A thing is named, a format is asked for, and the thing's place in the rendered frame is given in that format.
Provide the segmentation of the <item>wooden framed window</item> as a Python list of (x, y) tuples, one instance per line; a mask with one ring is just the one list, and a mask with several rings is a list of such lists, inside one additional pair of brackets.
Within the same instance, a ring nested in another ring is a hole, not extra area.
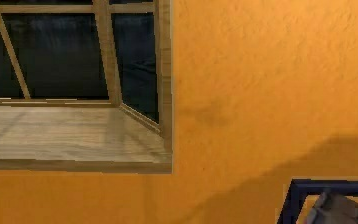
[(168, 174), (173, 0), (0, 0), (0, 169)]

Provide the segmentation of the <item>dark blue framed furniture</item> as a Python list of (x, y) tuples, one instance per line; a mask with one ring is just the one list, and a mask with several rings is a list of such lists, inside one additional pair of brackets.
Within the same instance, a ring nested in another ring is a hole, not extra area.
[(306, 198), (325, 191), (358, 197), (358, 181), (293, 179), (277, 224), (296, 224)]

